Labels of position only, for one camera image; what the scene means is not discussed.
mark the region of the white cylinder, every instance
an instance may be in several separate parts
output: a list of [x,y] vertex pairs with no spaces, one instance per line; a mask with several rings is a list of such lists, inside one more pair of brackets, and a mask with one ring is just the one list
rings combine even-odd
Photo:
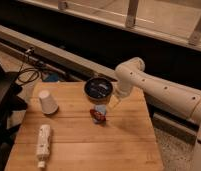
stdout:
[[44,114],[53,114],[57,111],[58,105],[48,90],[39,93],[41,110]]

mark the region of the white bottle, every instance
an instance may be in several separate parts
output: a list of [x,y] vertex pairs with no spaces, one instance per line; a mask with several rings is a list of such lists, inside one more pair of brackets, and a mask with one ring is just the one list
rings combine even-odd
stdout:
[[46,161],[50,155],[50,125],[41,125],[38,134],[36,155],[38,157],[38,168],[45,168]]

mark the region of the red object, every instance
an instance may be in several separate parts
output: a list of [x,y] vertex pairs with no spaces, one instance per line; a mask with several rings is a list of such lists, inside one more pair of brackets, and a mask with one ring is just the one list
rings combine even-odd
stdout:
[[90,114],[97,121],[101,121],[101,122],[106,121],[106,117],[102,113],[96,111],[95,109],[90,109]]

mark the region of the floor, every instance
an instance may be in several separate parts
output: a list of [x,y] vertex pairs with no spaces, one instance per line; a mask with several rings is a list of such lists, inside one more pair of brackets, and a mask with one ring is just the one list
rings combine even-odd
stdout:
[[[6,71],[18,71],[21,66],[21,61],[1,51],[0,63]],[[20,96],[27,102],[29,102],[29,98],[36,82],[27,84],[23,87]],[[25,111],[15,112],[13,117],[9,119],[8,126],[21,123],[24,114]],[[152,123],[163,164],[165,166],[165,171],[188,171],[193,152],[193,144],[195,142],[194,133],[175,123],[166,122],[157,116],[158,115],[153,118]],[[0,151],[0,171],[3,170],[9,152],[10,148],[7,145],[3,145]]]
[[[58,7],[57,0],[26,1]],[[69,10],[125,23],[129,0],[67,0],[66,2]],[[136,27],[188,39],[200,16],[200,0],[140,0]]]

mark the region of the small figurine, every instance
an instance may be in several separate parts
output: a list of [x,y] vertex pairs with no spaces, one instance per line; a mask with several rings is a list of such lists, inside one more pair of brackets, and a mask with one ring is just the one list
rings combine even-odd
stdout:
[[90,114],[95,124],[101,124],[106,121],[106,106],[95,105],[94,109],[90,110]]

